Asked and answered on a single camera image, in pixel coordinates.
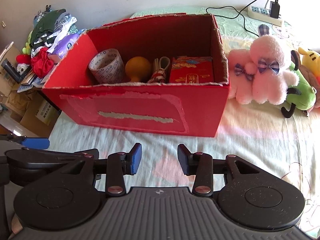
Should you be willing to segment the red cardboard storage box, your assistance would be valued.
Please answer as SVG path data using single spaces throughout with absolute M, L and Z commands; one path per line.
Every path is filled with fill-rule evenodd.
M 166 56 L 212 59 L 207 83 L 100 84 L 90 61 L 116 49 L 124 62 Z M 85 31 L 43 85 L 44 94 L 76 123 L 135 132 L 214 137 L 229 93 L 228 65 L 211 14 L 128 18 Z

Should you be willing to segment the pile of folded clothes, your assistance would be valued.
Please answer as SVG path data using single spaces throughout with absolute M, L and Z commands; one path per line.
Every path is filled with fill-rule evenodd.
M 47 49 L 48 53 L 52 53 L 64 37 L 78 32 L 77 21 L 78 19 L 66 9 L 43 14 L 31 32 L 29 42 L 31 57 L 35 57 L 43 48 Z

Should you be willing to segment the beige rope charm ornament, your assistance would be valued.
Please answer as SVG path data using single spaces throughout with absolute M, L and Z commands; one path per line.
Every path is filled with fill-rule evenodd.
M 170 59 L 166 56 L 153 61 L 153 74 L 148 83 L 166 83 L 167 72 L 170 67 Z

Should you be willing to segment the red envelope gift box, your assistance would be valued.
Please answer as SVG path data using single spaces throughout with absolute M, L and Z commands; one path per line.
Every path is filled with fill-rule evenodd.
M 179 56 L 172 59 L 170 83 L 211 83 L 214 82 L 211 57 Z

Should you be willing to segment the red cloth bundle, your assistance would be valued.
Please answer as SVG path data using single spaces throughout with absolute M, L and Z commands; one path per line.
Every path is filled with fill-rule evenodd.
M 54 67 L 54 61 L 48 57 L 48 48 L 41 48 L 40 51 L 31 58 L 31 67 L 37 77 L 45 77 Z

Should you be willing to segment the clear printed tape roll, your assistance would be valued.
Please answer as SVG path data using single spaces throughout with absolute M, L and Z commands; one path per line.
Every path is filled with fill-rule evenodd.
M 100 84 L 121 83 L 125 75 L 124 63 L 116 49 L 103 50 L 95 55 L 88 68 Z

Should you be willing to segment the orange wooden gourd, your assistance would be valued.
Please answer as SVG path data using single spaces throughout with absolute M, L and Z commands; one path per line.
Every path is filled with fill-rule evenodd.
M 144 57 L 133 57 L 126 63 L 125 73 L 131 82 L 145 81 L 151 75 L 151 64 Z

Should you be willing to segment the brown plush toy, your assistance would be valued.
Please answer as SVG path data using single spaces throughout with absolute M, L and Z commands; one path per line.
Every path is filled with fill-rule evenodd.
M 313 108 L 319 108 L 319 83 L 318 83 L 318 80 L 312 74 L 312 72 L 301 63 L 300 55 L 299 55 L 298 51 L 296 51 L 296 50 L 291 51 L 291 60 L 296 65 L 296 68 L 300 70 L 300 72 L 302 73 L 304 78 L 308 81 L 309 85 L 311 85 L 312 87 L 314 87 L 317 90 L 316 103 Z

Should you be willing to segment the small pink plush bunny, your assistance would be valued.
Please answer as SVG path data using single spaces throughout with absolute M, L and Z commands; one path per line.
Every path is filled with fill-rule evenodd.
M 233 49 L 227 56 L 230 90 L 229 99 L 235 98 L 241 105 L 252 102 L 252 82 L 255 74 L 247 49 Z

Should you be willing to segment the green plush toy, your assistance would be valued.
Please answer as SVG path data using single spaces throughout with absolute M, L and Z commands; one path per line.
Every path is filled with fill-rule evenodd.
M 281 113 L 285 118 L 291 118 L 296 109 L 302 111 L 306 116 L 309 116 L 309 112 L 313 109 L 316 103 L 317 90 L 309 85 L 308 81 L 304 78 L 296 65 L 292 62 L 289 70 L 294 72 L 299 77 L 299 83 L 297 86 L 290 86 L 287 89 L 286 101 L 290 104 L 290 109 L 285 107 L 281 108 Z

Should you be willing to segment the black charger plug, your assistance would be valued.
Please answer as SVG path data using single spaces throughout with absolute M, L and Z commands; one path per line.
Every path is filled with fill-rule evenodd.
M 271 18 L 279 18 L 280 5 L 278 0 L 274 0 L 270 2 L 270 17 Z

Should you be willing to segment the brown cardboard box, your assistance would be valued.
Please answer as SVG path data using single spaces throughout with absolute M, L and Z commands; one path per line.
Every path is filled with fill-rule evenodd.
M 20 55 L 20 51 L 16 48 L 14 42 L 9 43 L 1 51 L 1 79 L 0 79 L 0 90 L 1 95 L 8 96 L 16 84 L 16 81 L 11 77 L 11 75 L 3 68 L 2 65 L 6 63 L 9 64 L 14 70 L 17 67 L 16 57 Z

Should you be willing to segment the purple tissue pack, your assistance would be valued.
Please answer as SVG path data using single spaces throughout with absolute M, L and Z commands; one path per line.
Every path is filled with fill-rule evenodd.
M 52 60 L 55 64 L 59 63 L 78 38 L 78 34 L 69 34 L 65 36 L 61 41 L 59 41 L 52 53 L 48 52 L 48 59 Z

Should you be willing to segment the white power strip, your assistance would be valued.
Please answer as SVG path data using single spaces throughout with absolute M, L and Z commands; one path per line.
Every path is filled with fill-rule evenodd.
M 265 9 L 265 8 L 255 7 L 255 6 L 250 5 L 247 8 L 247 14 L 252 19 L 266 22 L 266 23 L 276 25 L 279 27 L 283 26 L 283 20 L 281 19 L 281 17 L 272 18 L 270 16 L 270 9 Z

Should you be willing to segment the yellow orange plush toy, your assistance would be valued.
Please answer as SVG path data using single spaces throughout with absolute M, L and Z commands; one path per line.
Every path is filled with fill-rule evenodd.
M 302 64 L 308 68 L 319 81 L 320 77 L 320 57 L 319 53 L 314 50 L 304 50 L 299 47 L 298 52 L 303 56 Z

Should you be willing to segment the patterned bed sheet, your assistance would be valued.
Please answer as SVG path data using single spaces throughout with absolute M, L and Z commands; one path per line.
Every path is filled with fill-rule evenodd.
M 299 226 L 311 237 L 319 237 L 318 109 L 309 115 L 296 110 L 291 118 L 285 118 L 279 106 L 255 102 L 241 105 L 228 100 L 213 138 L 84 126 L 61 114 L 49 140 L 51 150 L 97 148 L 103 158 L 141 143 L 143 158 L 138 173 L 125 177 L 126 187 L 192 186 L 194 178 L 185 176 L 178 163 L 179 144 L 217 159 L 236 154 L 300 189 L 306 204 Z

